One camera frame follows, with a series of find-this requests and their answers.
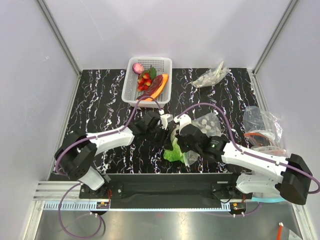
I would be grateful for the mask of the green lettuce head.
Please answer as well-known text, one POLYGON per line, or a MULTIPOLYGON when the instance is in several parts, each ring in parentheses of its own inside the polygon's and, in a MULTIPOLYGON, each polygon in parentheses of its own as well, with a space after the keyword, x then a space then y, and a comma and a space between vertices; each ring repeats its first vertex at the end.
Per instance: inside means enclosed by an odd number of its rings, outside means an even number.
POLYGON ((169 139, 165 143, 163 158, 169 162, 181 162, 185 163, 184 155, 178 144, 178 138, 176 137, 178 127, 176 127, 170 134, 169 139))

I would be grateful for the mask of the zip bag with white slices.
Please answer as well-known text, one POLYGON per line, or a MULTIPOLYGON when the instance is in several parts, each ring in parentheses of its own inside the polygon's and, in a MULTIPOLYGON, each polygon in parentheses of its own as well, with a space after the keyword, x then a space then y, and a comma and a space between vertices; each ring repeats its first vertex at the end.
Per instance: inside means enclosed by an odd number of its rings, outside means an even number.
MULTIPOLYGON (((214 112, 210 112, 197 119, 191 121, 193 126, 196 126, 203 134, 208 137, 221 136, 221 125, 217 115, 214 112)), ((183 153, 183 160, 186 166, 191 166, 198 161, 200 155, 195 151, 188 151, 183 153)))

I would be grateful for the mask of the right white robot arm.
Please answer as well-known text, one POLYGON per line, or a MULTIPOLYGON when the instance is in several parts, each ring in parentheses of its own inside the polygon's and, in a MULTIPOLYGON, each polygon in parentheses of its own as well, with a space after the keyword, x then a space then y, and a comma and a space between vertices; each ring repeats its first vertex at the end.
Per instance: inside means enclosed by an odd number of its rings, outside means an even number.
POLYGON ((251 171, 239 174, 236 181, 227 185, 230 197, 236 199, 243 194, 261 193, 279 195, 296 205, 306 204, 312 173, 300 155, 285 157, 257 152, 222 136, 207 136, 192 124, 178 128, 173 134, 183 153, 193 151, 208 161, 251 171))

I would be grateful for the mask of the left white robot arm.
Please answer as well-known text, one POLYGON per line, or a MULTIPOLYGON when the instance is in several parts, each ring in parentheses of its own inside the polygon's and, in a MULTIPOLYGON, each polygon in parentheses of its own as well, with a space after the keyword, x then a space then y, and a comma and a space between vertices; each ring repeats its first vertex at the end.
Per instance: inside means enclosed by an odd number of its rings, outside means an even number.
POLYGON ((169 133, 171 114, 163 110, 147 111, 137 120, 116 129, 80 134, 73 132, 54 155, 56 166, 62 168, 71 181, 79 181, 90 188, 97 198, 108 193, 108 180, 95 168, 93 160, 96 155, 118 147, 149 142, 153 147, 162 146, 169 133))

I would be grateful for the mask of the back bag of slices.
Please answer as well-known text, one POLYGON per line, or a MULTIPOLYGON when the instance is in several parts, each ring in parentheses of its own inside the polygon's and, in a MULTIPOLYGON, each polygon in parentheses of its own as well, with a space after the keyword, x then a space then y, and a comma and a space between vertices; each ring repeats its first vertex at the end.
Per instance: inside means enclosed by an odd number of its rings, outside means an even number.
POLYGON ((224 66, 224 61, 221 61, 217 67, 210 68, 191 84, 197 89, 212 87, 222 81, 230 72, 230 69, 224 66))

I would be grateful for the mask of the blue-zip bag of slices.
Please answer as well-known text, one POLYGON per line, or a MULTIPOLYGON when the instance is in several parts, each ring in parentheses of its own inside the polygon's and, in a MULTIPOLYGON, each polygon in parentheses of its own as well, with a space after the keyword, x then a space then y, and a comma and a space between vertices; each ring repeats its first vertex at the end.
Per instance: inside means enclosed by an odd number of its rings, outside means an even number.
POLYGON ((259 203, 280 203, 285 202, 285 200, 282 197, 277 198, 262 198, 262 197, 252 197, 251 200, 253 202, 259 202, 259 203))

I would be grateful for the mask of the orange papaya slice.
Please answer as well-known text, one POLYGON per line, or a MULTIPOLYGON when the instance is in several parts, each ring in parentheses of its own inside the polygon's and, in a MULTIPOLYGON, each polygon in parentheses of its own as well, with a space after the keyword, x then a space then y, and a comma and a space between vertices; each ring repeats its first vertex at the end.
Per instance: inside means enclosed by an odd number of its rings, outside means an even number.
POLYGON ((167 82, 169 79, 169 75, 166 73, 160 74, 156 76, 151 85, 148 87, 147 90, 144 91, 144 93, 139 96, 136 100, 140 100, 142 97, 150 96, 153 99, 156 99, 164 90, 167 82))

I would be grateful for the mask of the red cherry bunch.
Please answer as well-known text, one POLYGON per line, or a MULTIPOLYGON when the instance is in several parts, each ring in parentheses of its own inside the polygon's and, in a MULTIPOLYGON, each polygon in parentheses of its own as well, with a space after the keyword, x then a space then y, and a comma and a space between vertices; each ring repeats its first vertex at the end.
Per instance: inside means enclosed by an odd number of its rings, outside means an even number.
POLYGON ((154 78, 157 76, 157 70, 154 67, 150 67, 141 73, 138 77, 137 90, 143 92, 147 90, 153 83, 154 78))

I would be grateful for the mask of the purple onion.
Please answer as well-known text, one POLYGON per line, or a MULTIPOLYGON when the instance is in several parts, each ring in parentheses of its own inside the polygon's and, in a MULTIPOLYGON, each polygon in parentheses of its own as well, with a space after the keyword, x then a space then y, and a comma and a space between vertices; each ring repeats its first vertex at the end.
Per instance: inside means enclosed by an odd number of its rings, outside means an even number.
POLYGON ((132 71, 137 75, 141 75, 145 71, 145 68, 140 63, 134 63, 132 65, 132 71))

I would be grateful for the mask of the white perforated plastic basket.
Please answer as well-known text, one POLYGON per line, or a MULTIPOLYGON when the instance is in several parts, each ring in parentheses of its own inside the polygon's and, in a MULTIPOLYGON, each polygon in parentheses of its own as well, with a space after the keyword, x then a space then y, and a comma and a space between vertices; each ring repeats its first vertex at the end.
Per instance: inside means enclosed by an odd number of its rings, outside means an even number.
POLYGON ((132 107, 136 105, 136 99, 143 94, 141 91, 138 91, 138 75, 133 71, 133 64, 135 63, 143 65, 145 69, 154 67, 158 75, 168 74, 168 81, 161 94, 156 98, 156 102, 143 100, 138 104, 139 108, 157 108, 158 106, 164 108, 171 100, 173 72, 172 60, 168 57, 159 56, 137 56, 132 57, 129 60, 123 83, 121 99, 132 107))

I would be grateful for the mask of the crumpled clear bags pile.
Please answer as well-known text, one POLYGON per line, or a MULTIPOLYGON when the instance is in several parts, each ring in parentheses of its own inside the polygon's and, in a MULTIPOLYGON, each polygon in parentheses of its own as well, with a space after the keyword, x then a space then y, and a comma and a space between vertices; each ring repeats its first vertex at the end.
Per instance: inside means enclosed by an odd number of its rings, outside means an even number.
POLYGON ((243 115, 244 136, 251 149, 268 155, 285 157, 283 129, 278 118, 257 106, 247 106, 243 115))

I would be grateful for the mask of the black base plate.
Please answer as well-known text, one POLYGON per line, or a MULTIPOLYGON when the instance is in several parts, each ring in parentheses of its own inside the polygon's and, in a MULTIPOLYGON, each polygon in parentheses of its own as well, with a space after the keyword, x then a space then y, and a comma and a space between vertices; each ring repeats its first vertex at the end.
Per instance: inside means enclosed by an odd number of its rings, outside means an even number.
POLYGON ((98 190, 80 187, 81 199, 127 199, 137 196, 201 196, 213 199, 250 199, 236 189, 239 173, 121 173, 109 174, 98 190))

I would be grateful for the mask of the right aluminium frame post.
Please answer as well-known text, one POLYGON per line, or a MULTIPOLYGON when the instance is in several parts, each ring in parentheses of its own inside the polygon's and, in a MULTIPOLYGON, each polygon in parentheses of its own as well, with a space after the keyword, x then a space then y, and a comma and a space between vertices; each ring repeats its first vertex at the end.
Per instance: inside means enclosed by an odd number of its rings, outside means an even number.
POLYGON ((270 51, 272 50, 274 44, 276 43, 277 39, 279 38, 282 30, 286 26, 289 18, 291 17, 292 13, 294 12, 299 0, 290 0, 287 7, 285 8, 279 22, 277 23, 270 39, 268 40, 261 56, 259 57, 255 67, 252 69, 252 73, 256 76, 261 69, 263 63, 265 62, 266 58, 268 57, 270 51))

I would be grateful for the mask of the aluminium frame post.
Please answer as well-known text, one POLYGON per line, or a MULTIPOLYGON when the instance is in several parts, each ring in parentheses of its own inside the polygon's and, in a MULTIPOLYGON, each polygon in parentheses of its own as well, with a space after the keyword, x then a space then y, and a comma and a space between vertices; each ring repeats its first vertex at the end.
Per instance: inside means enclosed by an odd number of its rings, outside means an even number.
POLYGON ((51 31, 53 32, 59 46, 61 47, 66 59, 68 60, 70 66, 72 67, 73 71, 77 76, 80 76, 82 73, 82 70, 79 68, 75 58, 73 57, 61 31, 59 30, 59 27, 46 3, 45 0, 35 0, 37 3, 39 9, 41 10, 44 18, 46 19, 51 31))
POLYGON ((252 69, 252 73, 256 76, 261 69, 263 63, 265 62, 266 58, 268 57, 270 51, 272 50, 274 44, 276 43, 277 39, 279 38, 282 30, 286 26, 289 18, 291 17, 292 13, 294 12, 299 0, 290 0, 287 7, 285 8, 279 22, 277 23, 270 39, 268 40, 261 56, 259 57, 255 67, 252 69))

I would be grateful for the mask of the left aluminium frame post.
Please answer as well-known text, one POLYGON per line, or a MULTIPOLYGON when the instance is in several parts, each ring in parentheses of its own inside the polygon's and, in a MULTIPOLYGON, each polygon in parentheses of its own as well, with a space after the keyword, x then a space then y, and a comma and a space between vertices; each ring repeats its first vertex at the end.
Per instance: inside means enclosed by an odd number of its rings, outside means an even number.
POLYGON ((72 67, 73 71, 77 76, 80 76, 82 73, 82 70, 79 68, 75 58, 73 57, 61 31, 59 30, 59 27, 46 3, 45 0, 35 0, 37 3, 39 9, 41 10, 44 18, 46 19, 51 31, 53 32, 59 46, 61 47, 66 59, 68 60, 70 66, 72 67))

